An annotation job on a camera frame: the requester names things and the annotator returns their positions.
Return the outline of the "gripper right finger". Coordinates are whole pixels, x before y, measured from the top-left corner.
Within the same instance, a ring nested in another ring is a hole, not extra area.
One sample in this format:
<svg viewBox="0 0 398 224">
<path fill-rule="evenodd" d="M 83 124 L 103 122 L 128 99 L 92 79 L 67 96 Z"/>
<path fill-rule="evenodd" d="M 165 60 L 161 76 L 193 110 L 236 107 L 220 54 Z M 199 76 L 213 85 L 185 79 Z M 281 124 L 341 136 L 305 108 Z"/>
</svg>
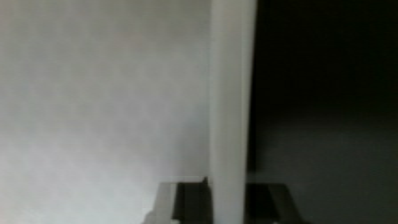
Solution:
<svg viewBox="0 0 398 224">
<path fill-rule="evenodd" d="M 284 184 L 247 184 L 245 224 L 309 224 Z"/>
</svg>

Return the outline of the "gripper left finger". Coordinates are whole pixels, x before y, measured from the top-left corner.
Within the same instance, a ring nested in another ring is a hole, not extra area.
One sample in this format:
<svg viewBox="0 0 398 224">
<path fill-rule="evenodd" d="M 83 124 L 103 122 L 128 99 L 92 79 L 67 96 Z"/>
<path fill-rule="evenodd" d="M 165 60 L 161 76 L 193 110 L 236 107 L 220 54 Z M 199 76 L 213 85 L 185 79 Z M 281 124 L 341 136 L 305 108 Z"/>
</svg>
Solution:
<svg viewBox="0 0 398 224">
<path fill-rule="evenodd" d="M 161 183 L 142 224 L 204 224 L 204 185 Z"/>
</svg>

